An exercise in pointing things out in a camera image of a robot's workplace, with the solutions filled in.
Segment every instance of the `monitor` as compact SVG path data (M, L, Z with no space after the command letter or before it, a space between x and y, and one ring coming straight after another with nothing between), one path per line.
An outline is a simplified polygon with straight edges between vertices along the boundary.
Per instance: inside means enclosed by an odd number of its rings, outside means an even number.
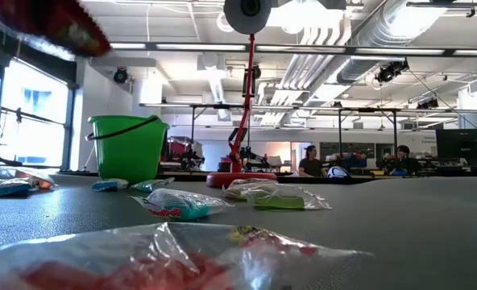
M439 159L477 160L477 129L436 130Z

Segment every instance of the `dark shirt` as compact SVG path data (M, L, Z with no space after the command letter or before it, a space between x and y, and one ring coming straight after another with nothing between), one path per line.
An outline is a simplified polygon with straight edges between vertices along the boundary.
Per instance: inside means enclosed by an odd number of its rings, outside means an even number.
M322 162L319 159L305 158L300 161L300 168L305 169L306 174L310 174L314 177L321 177Z

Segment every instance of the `red base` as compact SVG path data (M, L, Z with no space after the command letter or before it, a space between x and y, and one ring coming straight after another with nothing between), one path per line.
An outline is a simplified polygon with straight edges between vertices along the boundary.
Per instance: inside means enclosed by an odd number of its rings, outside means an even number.
M228 173L228 172L212 172L206 177L206 186L214 189L222 189L222 186L227 188L233 180L247 179L247 178L263 178L269 180L276 180L274 173Z

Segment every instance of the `gray table surface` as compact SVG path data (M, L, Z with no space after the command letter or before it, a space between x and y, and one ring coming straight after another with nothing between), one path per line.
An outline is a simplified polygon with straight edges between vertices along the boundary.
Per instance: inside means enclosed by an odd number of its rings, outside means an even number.
M90 177L55 176L60 186L25 199L0 199L0 246L30 238L159 222L127 197L93 193ZM477 289L477 178L299 184L328 199L330 211L268 212L236 204L199 222L260 226L326 247L375 255L331 288ZM173 189L220 197L204 183Z

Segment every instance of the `person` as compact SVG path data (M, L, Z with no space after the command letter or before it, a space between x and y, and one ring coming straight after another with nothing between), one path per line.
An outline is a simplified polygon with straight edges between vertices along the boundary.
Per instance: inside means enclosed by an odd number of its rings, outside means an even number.
M408 146L400 145L397 150L396 163L394 169L391 171L391 175L407 175L413 171L413 167L409 162L410 149Z
M301 177L321 177L326 176L326 169L322 167L322 162L316 159L317 149L314 145L306 148L306 157L300 161L299 174Z
M398 146L398 159L409 157L409 154L410 154L410 149L408 146L405 146L405 145Z

